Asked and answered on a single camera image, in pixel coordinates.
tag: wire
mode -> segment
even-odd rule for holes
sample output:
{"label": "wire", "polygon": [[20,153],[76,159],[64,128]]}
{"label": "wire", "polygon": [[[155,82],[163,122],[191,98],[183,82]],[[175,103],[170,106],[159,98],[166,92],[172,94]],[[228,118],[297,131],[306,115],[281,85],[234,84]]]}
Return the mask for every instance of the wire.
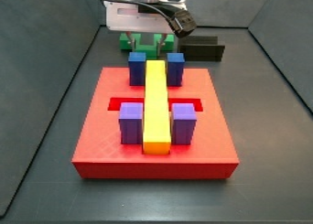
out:
{"label": "wire", "polygon": [[152,9],[155,12],[157,12],[163,18],[166,19],[166,21],[170,21],[170,17],[162,12],[162,10],[159,10],[156,7],[144,4],[141,2],[136,2],[136,1],[124,1],[124,0],[101,0],[101,1],[108,1],[108,2],[113,2],[113,3],[124,3],[124,4],[131,4],[131,5],[141,5],[149,9]]}

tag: yellow bar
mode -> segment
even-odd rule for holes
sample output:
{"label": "yellow bar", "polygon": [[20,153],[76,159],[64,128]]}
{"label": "yellow bar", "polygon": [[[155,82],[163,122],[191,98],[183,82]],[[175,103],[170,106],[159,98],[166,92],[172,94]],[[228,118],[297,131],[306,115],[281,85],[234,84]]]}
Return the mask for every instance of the yellow bar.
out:
{"label": "yellow bar", "polygon": [[147,61],[144,95],[143,152],[166,155],[170,153],[171,133],[163,60]]}

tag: gray floor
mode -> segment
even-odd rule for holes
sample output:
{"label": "gray floor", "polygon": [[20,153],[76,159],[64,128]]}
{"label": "gray floor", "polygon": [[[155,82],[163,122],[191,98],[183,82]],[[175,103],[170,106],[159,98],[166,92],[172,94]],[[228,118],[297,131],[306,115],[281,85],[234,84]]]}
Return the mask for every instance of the gray floor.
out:
{"label": "gray floor", "polygon": [[119,34],[103,28],[2,221],[313,220],[313,121],[244,29],[218,35],[208,67],[240,159],[226,181],[81,180],[69,163],[103,66],[125,66]]}

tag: red base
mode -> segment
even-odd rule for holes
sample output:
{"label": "red base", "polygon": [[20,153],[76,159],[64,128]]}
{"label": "red base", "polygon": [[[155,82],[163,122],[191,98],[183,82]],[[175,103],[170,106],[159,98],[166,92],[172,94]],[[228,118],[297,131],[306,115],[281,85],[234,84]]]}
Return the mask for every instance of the red base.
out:
{"label": "red base", "polygon": [[[107,110],[108,111],[119,111],[120,110],[120,105],[121,105],[123,102],[144,103],[144,98],[112,97],[109,99],[109,104],[108,104]],[[196,112],[203,111],[200,99],[195,99],[195,98],[168,98],[168,111],[171,111],[172,103],[191,103],[192,106],[194,106],[194,110]]]}
{"label": "red base", "polygon": [[108,111],[111,99],[141,100],[143,97],[144,87],[128,86],[127,68],[103,69],[72,158],[80,176],[160,179],[230,177],[238,158],[207,70],[184,69],[182,87],[168,88],[171,101],[200,100],[203,107],[203,111],[196,112],[192,144],[172,145],[170,155],[143,155],[140,145],[120,144],[119,112]]}

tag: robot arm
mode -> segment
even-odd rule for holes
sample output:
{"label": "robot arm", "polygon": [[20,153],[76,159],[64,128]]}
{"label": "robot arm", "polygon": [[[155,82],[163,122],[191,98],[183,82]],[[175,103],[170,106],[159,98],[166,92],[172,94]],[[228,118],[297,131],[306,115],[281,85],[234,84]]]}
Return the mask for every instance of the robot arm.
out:
{"label": "robot arm", "polygon": [[196,25],[184,1],[103,0],[107,8],[107,28],[186,37],[195,30]]}

